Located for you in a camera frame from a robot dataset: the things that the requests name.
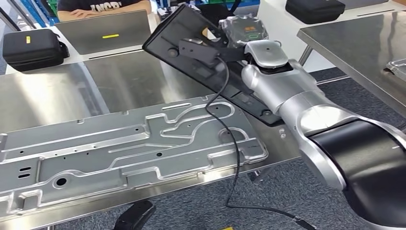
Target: metal table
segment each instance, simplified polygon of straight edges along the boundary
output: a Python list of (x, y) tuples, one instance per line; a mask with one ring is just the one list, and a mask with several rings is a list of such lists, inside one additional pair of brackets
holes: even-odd
[(297, 36), (406, 117), (406, 82), (383, 70), (406, 58), (406, 12), (302, 28)]
[[(0, 132), (55, 124), (89, 116), (205, 96), (213, 92), (151, 55), (140, 51), (26, 73), (0, 76)], [(269, 157), (244, 165), (248, 173), (299, 156), (284, 126), (270, 128), (248, 117)], [(40, 229), (138, 200), (229, 178), (235, 169), (147, 186), (115, 195), (76, 200), (0, 219), (0, 229)]]

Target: hand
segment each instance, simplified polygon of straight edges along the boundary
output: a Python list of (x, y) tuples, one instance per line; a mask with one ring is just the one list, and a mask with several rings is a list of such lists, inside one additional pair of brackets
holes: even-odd
[(101, 15), (101, 13), (96, 11), (74, 10), (70, 13), (70, 15), (75, 16), (77, 18), (88, 18), (99, 16)]

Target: black t-shirt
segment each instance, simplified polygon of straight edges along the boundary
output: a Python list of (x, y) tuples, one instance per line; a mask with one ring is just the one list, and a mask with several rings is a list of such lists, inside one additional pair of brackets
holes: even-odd
[(134, 3), (138, 3), (141, 0), (59, 0), (58, 11), (74, 11), (77, 9), (86, 11), (107, 11), (110, 9), (117, 9), (123, 6), (128, 6)]

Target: hole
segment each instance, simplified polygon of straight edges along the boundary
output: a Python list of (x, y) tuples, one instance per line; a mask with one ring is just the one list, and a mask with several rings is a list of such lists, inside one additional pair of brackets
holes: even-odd
[(21, 179), (21, 178), (24, 178), (24, 177), (29, 177), (29, 176), (30, 176), (30, 174), (29, 174), (29, 173), (27, 173), (27, 174), (19, 175), (19, 176), (18, 176), (18, 178), (20, 178), (20, 179)]
[(30, 170), (30, 169), (31, 169), (31, 167), (21, 168), (21, 169), (20, 169), (20, 172), (28, 171), (28, 170)]
[(56, 184), (57, 184), (58, 186), (63, 186), (64, 184), (66, 184), (66, 179), (65, 179), (65, 178), (59, 178), (59, 179), (56, 181)]

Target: black case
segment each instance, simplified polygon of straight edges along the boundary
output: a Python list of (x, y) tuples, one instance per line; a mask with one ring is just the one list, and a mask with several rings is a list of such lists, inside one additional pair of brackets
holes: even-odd
[(3, 40), (3, 58), (17, 71), (62, 64), (69, 57), (66, 45), (50, 29), (9, 33)]
[(286, 11), (306, 24), (336, 20), (345, 10), (337, 0), (287, 0)]

